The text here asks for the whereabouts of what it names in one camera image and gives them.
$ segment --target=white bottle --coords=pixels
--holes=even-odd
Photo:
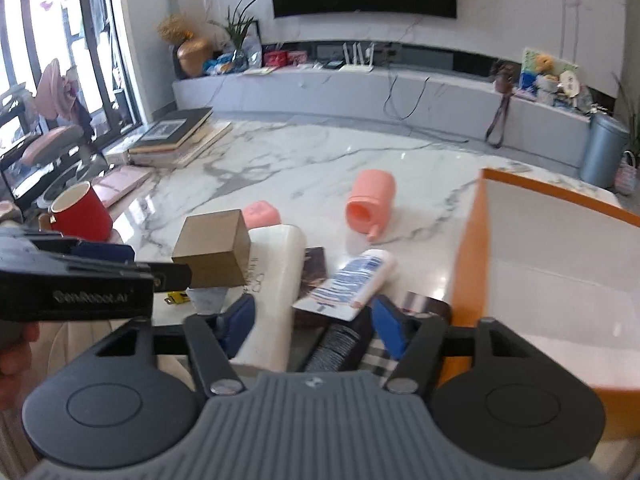
[[[382,287],[396,263],[396,257],[388,251],[364,251],[293,307],[351,321]]]

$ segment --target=marble tabletop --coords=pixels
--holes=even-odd
[[[112,216],[114,229],[132,245],[137,260],[166,261],[186,216],[267,200],[279,209],[283,223],[302,229],[308,247],[325,248],[328,271],[334,272],[369,247],[365,236],[352,232],[344,220],[355,177],[369,168],[386,170],[395,176],[398,192],[390,223],[374,247],[391,251],[399,264],[385,291],[392,297],[410,290],[442,298],[479,171],[486,167],[618,205],[608,191],[471,152],[464,144],[329,126],[235,121],[231,132],[188,167],[159,170],[117,204]],[[173,309],[157,314],[175,316],[178,322],[185,313]]]

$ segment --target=finger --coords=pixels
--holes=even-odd
[[[18,343],[0,353],[0,373],[14,375],[31,367],[31,348],[25,342]]]
[[[14,406],[21,383],[20,375],[0,377],[0,412]]]
[[[27,323],[22,328],[22,338],[28,343],[34,343],[40,337],[40,324]]]

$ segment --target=brown vase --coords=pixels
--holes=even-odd
[[[202,64],[211,59],[213,45],[207,38],[195,36],[181,44],[178,49],[180,66],[189,77],[202,75]]]

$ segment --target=pink notebook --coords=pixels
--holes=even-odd
[[[153,173],[151,168],[119,166],[105,176],[94,178],[92,186],[105,207],[111,207],[118,200],[142,184]]]

